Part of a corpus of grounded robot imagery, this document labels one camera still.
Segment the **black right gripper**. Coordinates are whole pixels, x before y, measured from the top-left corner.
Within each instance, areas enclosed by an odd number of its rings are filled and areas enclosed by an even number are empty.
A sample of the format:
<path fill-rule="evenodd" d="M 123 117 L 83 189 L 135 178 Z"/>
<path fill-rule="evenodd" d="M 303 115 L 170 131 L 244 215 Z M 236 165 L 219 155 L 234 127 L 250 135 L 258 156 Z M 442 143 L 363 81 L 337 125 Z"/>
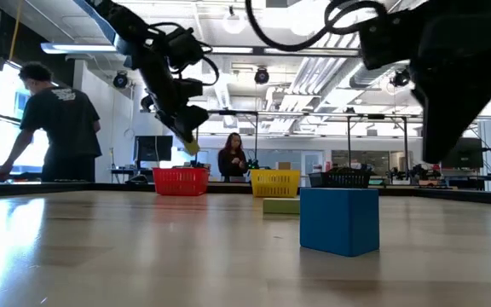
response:
<path fill-rule="evenodd" d="M 438 163 L 491 100 L 491 12 L 414 12 L 412 21 L 418 34 L 409 72 L 422 107 L 422 158 Z"/>

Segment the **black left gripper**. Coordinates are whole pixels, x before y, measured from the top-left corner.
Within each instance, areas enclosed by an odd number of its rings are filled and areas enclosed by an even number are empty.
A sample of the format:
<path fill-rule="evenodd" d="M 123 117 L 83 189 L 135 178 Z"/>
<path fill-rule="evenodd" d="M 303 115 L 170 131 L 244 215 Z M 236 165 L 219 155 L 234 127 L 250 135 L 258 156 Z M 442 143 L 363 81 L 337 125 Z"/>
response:
<path fill-rule="evenodd" d="M 196 38 L 144 38 L 141 76 L 159 113 L 159 120 L 182 142 L 194 140 L 193 130 L 210 115 L 189 99 L 203 94 L 204 82 L 184 78 L 182 72 L 204 60 L 203 44 Z"/>

